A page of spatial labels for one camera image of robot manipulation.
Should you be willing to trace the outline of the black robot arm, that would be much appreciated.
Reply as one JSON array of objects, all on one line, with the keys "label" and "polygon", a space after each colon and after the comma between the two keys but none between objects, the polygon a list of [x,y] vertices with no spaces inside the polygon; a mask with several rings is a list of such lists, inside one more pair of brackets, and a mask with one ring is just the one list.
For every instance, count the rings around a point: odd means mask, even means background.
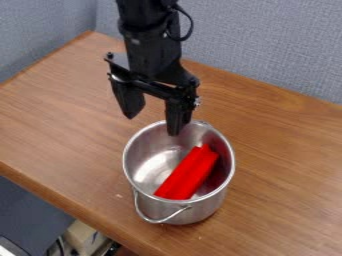
[{"label": "black robot arm", "polygon": [[180,64],[179,17],[187,12],[178,0],[116,0],[118,28],[124,38],[128,65],[108,53],[108,80],[122,112],[134,118],[146,106],[146,95],[164,101],[167,132],[179,134],[198,104],[199,79]]}]

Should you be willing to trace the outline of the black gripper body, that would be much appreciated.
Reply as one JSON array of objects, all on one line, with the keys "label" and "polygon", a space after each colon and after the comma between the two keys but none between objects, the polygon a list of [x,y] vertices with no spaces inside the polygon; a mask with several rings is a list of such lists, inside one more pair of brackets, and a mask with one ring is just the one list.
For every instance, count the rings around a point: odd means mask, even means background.
[{"label": "black gripper body", "polygon": [[104,58],[110,65],[108,80],[114,77],[119,81],[138,81],[143,95],[162,99],[190,96],[196,106],[198,78],[182,67],[180,41],[168,36],[167,32],[134,33],[124,31],[124,45],[127,57],[119,63],[114,53]]}]

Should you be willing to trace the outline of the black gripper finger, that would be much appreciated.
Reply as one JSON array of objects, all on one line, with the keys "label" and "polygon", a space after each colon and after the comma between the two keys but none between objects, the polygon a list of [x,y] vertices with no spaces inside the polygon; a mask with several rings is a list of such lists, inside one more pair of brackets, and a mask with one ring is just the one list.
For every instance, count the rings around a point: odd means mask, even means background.
[{"label": "black gripper finger", "polygon": [[194,99],[190,96],[170,98],[166,101],[166,121],[170,136],[178,136],[188,124],[194,111]]},{"label": "black gripper finger", "polygon": [[112,92],[120,106],[123,115],[132,119],[146,106],[146,100],[138,81],[119,81],[110,77]]}]

